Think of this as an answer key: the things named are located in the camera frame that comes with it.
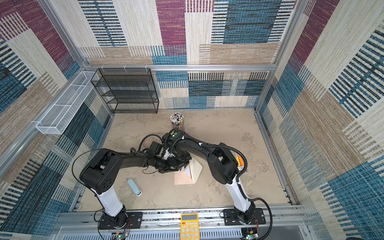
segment white mesh basket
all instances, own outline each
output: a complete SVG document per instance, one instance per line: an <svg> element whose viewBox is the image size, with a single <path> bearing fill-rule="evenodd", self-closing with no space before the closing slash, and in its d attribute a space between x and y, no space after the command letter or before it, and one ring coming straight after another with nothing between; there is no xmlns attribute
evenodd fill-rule
<svg viewBox="0 0 384 240"><path fill-rule="evenodd" d="M83 71L70 84L63 95L44 115L36 128L42 134L63 134L68 124L73 119L80 106L83 104L88 94L91 92L93 81L98 80L95 72Z"/></svg>

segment yellow calculator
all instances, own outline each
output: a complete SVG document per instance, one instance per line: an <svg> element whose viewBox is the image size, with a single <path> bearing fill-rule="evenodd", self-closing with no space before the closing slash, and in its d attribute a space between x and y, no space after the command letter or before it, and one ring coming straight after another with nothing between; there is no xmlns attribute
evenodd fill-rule
<svg viewBox="0 0 384 240"><path fill-rule="evenodd" d="M181 215L181 240L200 240L199 215Z"/></svg>

